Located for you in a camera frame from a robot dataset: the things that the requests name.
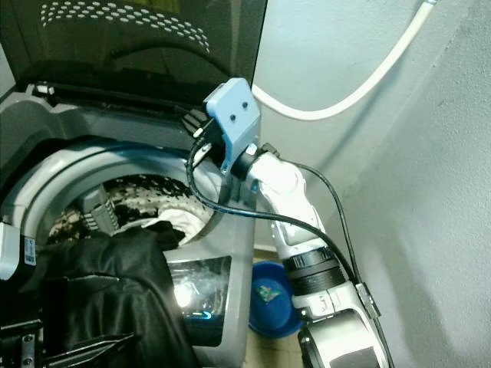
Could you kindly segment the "black garment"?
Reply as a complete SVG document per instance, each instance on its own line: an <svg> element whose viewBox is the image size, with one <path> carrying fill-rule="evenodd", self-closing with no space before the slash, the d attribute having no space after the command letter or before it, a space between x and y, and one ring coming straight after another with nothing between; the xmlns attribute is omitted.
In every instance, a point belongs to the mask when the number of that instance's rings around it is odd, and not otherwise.
<svg viewBox="0 0 491 368"><path fill-rule="evenodd" d="M59 246L41 289L46 350L67 353L101 337L132 334L92 368L201 368L165 256L182 239L162 225Z"/></svg>

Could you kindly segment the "dark tinted washer lid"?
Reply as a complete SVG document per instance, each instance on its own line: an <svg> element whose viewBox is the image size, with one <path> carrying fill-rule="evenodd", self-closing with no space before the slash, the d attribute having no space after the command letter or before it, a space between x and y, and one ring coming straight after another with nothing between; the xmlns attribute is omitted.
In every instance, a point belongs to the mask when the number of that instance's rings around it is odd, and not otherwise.
<svg viewBox="0 0 491 368"><path fill-rule="evenodd" d="M0 0L15 83L199 103L255 76L270 0Z"/></svg>

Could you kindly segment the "white garment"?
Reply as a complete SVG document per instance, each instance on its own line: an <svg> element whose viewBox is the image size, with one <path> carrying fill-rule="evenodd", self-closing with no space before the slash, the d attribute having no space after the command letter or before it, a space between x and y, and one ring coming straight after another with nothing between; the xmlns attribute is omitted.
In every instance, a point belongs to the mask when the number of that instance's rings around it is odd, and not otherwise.
<svg viewBox="0 0 491 368"><path fill-rule="evenodd" d="M116 235L148 235L151 241L165 249L181 248L203 230L203 220L193 216L140 218L124 225Z"/></svg>

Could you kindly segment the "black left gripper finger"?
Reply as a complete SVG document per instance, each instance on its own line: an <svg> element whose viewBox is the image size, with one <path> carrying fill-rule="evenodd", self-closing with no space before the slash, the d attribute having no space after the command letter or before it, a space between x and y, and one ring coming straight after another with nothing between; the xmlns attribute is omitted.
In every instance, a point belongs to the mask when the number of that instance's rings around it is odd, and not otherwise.
<svg viewBox="0 0 491 368"><path fill-rule="evenodd" d="M109 351L118 343L117 336L95 337L81 341L59 353L46 358L46 368L91 368L109 357Z"/></svg>

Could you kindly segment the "grey top-load washing machine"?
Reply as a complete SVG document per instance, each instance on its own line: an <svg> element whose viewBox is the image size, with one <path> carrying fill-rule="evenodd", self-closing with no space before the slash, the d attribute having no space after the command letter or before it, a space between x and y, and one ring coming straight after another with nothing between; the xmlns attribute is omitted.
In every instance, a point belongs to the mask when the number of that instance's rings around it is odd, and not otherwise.
<svg viewBox="0 0 491 368"><path fill-rule="evenodd" d="M201 367L241 368L246 358L252 220L214 212L185 185L189 103L29 84L1 105L0 223L36 241L36 267L0 281L1 326L42 322L41 289L59 246L116 235L140 219L193 216L203 230L165 256L174 298ZM200 192L252 208L241 183L213 163L196 169ZM44 358L52 357L44 347Z"/></svg>

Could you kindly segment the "blue plastic basin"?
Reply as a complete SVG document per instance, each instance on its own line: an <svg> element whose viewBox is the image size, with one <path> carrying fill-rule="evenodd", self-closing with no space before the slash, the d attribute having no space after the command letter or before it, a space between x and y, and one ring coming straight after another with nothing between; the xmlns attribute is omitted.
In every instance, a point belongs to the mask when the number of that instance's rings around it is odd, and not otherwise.
<svg viewBox="0 0 491 368"><path fill-rule="evenodd" d="M253 263L249 290L249 329L252 332L267 339L283 339L304 326L292 305L292 286L280 263Z"/></svg>

